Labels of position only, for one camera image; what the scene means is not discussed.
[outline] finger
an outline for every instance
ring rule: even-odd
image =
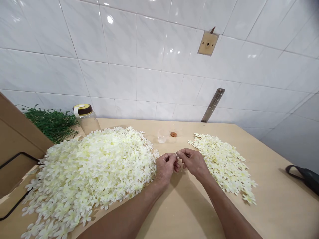
[[[182,159],[183,163],[187,163],[189,158],[181,151],[177,151],[177,155]]]
[[[166,153],[159,157],[160,160],[168,161],[169,157],[172,155],[172,153]]]
[[[169,163],[169,164],[171,164],[173,166],[175,161],[176,161],[176,154],[171,154],[171,156],[169,157],[167,163]]]
[[[176,162],[175,161],[175,163],[174,163],[174,166],[176,166],[176,167],[178,167],[178,168],[181,168],[182,166],[178,163],[178,162]]]
[[[186,155],[189,155],[189,156],[192,156],[192,154],[194,152],[196,152],[195,150],[192,150],[192,149],[189,149],[189,148],[184,148],[184,149],[181,149],[179,151],[182,152],[183,154],[186,154]]]

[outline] clear plastic cup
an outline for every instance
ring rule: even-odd
[[[157,141],[159,143],[165,143],[166,140],[167,140],[167,137],[168,137],[168,131],[165,130],[165,129],[160,129],[158,132],[157,132]]]

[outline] brown bottle cap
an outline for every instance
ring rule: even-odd
[[[84,116],[84,115],[88,115],[91,114],[93,112],[93,108],[90,104],[78,104],[73,106],[73,110],[75,107],[79,107],[78,112],[79,115]]]

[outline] hook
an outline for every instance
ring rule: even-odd
[[[211,34],[214,32],[215,27],[216,27],[216,26],[214,26],[213,29],[210,31]]]

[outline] forearm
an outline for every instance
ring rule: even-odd
[[[227,239],[261,238],[211,175],[200,178],[199,181],[202,183],[214,206]]]
[[[135,238],[166,185],[153,181],[141,193],[106,214],[85,230],[79,239]]]

